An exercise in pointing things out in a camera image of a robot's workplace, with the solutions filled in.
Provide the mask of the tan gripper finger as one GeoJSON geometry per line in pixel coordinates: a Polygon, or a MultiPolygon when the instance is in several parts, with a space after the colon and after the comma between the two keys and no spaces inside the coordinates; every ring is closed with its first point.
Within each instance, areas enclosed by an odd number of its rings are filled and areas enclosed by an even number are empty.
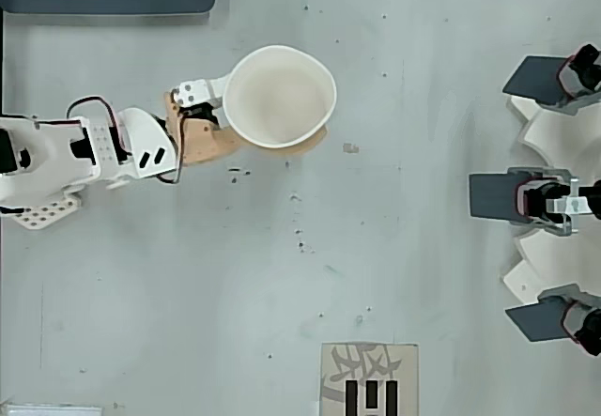
{"type": "Polygon", "coordinates": [[[272,156],[282,156],[282,157],[290,157],[290,156],[299,156],[303,155],[316,146],[318,146],[327,136],[328,130],[326,126],[321,127],[318,131],[316,131],[311,137],[306,140],[294,145],[294,146],[286,146],[286,147],[278,147],[278,148],[267,148],[263,146],[258,146],[253,144],[245,139],[243,139],[238,133],[234,132],[236,140],[242,146],[250,146],[253,148],[258,148],[259,150],[264,151],[266,154],[272,156]]]}

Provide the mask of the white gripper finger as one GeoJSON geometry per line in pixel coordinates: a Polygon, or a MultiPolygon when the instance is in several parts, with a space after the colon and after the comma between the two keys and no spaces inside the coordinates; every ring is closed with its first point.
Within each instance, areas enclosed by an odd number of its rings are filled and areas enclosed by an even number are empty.
{"type": "Polygon", "coordinates": [[[183,82],[171,91],[172,100],[178,106],[195,106],[203,103],[221,106],[229,78],[229,75],[225,75],[221,78],[183,82]]]}

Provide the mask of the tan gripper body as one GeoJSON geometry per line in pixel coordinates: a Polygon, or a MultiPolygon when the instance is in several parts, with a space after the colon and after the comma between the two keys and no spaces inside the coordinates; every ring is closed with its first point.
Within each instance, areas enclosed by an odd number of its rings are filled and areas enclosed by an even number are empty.
{"type": "Polygon", "coordinates": [[[175,144],[182,166],[218,160],[242,147],[231,127],[219,125],[216,111],[221,106],[208,103],[178,106],[172,100],[171,91],[165,92],[163,99],[166,132],[175,144]]]}

